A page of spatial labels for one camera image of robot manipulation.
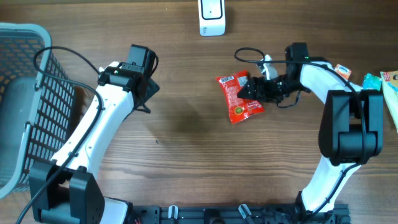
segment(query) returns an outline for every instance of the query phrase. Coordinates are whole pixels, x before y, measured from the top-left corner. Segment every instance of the black base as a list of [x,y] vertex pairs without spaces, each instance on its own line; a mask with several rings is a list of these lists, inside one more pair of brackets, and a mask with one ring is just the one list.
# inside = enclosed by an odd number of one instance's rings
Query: black base
[[[295,204],[267,205],[265,207],[249,207],[251,218],[255,224],[291,224],[301,223],[295,220]],[[215,209],[220,211],[220,217],[225,224],[247,224],[236,207],[180,207],[178,220],[169,220],[169,208],[158,206],[136,206],[134,211],[141,217],[141,224],[205,224],[205,210]],[[306,223],[319,224],[349,224],[348,205],[335,205],[332,216],[322,221],[307,221]]]

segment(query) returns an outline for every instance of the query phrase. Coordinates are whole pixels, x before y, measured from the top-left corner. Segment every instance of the snack package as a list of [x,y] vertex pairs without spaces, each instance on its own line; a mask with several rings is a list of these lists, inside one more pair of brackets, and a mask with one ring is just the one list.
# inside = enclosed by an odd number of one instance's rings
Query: snack package
[[238,72],[235,75],[218,77],[228,104],[229,119],[236,124],[244,119],[264,112],[264,107],[257,100],[244,100],[238,98],[237,94],[248,81],[248,71]]
[[366,74],[362,83],[364,90],[379,90],[381,88],[381,78],[371,74]]
[[398,133],[398,71],[380,72],[384,99]]
[[341,75],[343,78],[345,78],[346,80],[348,80],[349,76],[351,75],[351,70],[337,64],[335,67],[335,72],[337,72],[339,75]]

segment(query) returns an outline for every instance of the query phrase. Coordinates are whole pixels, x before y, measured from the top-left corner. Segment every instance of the gray plastic basket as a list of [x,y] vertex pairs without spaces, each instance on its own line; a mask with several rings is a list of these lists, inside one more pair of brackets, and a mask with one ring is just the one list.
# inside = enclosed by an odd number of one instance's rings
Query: gray plastic basket
[[[0,198],[29,189],[34,161],[49,162],[69,137],[73,85],[33,67],[34,54],[51,45],[41,26],[0,23]],[[68,78],[49,50],[40,68]]]

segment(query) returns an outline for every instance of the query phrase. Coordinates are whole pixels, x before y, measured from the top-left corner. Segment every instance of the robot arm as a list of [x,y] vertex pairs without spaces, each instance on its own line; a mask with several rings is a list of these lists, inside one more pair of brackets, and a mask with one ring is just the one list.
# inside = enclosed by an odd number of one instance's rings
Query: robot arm
[[[267,79],[268,76],[249,78],[238,97],[279,104],[294,91],[313,91],[325,104],[319,132],[320,163],[297,200],[302,206],[303,217],[308,217],[313,212],[333,210],[334,202],[346,181],[360,168],[359,161],[366,163],[370,157],[380,153],[383,97],[378,91],[362,90],[360,86],[349,83],[357,92],[353,93],[347,83],[331,72],[333,70],[327,60],[308,56],[304,43],[292,44],[287,47],[285,54],[286,75],[272,79]],[[235,57],[243,62],[256,63]],[[359,95],[363,108],[356,106],[354,94]],[[363,160],[361,126],[350,124],[351,118],[359,118],[359,110],[364,110],[366,123],[366,156]]]
[[[96,91],[101,95],[104,102],[103,111],[77,155],[67,165],[67,168],[73,170],[77,170],[80,166],[86,167],[87,172],[92,173],[95,178],[114,134],[134,107],[131,91],[123,91],[121,86],[105,84],[104,86],[98,86]],[[52,160],[55,159],[58,166],[65,162],[69,153],[72,152],[77,142],[82,138],[83,133],[95,117],[97,107],[98,99],[95,97],[67,143],[53,155]]]

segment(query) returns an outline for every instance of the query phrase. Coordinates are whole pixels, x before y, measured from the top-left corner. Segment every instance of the white device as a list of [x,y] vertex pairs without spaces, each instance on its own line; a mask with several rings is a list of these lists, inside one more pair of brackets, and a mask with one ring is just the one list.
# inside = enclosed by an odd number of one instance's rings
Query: white device
[[224,0],[198,0],[200,35],[204,37],[225,33]]

